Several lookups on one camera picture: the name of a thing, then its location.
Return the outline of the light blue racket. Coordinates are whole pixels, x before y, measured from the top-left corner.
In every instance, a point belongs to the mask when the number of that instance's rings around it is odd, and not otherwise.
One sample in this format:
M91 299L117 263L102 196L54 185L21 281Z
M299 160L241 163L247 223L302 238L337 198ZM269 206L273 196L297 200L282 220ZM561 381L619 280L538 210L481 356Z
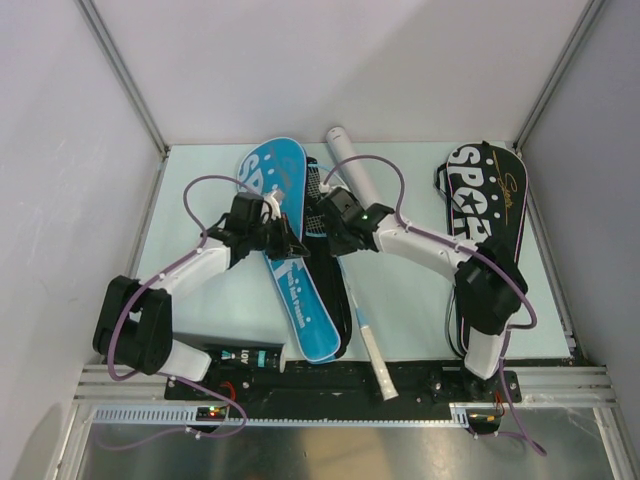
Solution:
M376 343L371 326L366 319L363 309L357 303L356 296L350 283L349 275L343 263L341 261L338 261L338 264L341 270L347 295L349 296L350 304L353 307L363 343L367 350L372 369L379 385L382 398L384 401L396 398L399 396L399 394L393 384L388 368Z

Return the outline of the blue racket cover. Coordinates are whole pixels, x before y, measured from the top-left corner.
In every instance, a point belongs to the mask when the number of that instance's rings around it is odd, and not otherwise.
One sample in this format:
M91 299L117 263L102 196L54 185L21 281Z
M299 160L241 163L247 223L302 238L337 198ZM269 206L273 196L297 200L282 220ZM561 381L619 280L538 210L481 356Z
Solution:
M307 257L266 260L302 358L311 364L341 358L352 338L353 320L341 267L329 252L323 221L314 212L316 160L297 141L276 137L247 154L237 179L264 195L281 191L281 212L310 252Z

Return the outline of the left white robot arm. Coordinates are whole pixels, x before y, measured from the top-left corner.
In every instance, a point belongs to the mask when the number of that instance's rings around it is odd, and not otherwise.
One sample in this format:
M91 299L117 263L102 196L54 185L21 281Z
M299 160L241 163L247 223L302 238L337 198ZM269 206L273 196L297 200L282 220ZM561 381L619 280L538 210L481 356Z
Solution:
M94 351L134 373L185 378L197 397L214 397L222 376L210 367L208 353L174 338L174 304L253 251L271 260L308 256L283 200L279 190L264 196L240 192L218 222L201 229L196 247L173 264L146 281L123 275L112 279L93 335Z

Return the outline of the black shuttlecock tube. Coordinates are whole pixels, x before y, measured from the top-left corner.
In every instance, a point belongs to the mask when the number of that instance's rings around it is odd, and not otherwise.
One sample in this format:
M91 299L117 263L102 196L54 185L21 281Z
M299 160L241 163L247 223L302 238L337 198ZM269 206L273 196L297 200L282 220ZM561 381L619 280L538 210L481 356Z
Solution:
M181 334L178 339L207 353L215 367L283 373L285 344Z

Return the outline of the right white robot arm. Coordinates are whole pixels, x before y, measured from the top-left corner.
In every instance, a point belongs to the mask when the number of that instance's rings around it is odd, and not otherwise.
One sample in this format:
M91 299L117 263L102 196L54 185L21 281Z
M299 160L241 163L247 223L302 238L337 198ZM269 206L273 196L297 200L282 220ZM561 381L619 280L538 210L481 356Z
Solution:
M319 191L317 210L332 255L359 250L394 255L454 285L457 310L469 327L463 391L476 401L495 393L508 323L522 306L531 307L513 256L493 238L474 243L402 224L392 208L379 203L364 208L344 187L323 183Z

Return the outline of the black racket cover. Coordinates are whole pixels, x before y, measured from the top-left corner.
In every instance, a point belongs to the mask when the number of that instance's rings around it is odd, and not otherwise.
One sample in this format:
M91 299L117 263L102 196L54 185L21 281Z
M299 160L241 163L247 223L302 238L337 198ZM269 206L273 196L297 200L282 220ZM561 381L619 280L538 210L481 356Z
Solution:
M515 153L487 141L461 145L436 169L434 187L450 235L474 242L493 236L519 262L529 181Z

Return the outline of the white shuttlecock tube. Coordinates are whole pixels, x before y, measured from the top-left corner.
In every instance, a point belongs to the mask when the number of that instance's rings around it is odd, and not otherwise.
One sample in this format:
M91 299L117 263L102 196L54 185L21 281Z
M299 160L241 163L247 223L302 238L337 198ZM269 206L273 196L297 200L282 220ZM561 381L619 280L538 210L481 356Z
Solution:
M326 134L326 141L335 164L357 155L351 139L342 127L331 128ZM371 204L381 203L382 199L364 163L365 159L357 159L340 166L338 170L361 205L368 208Z

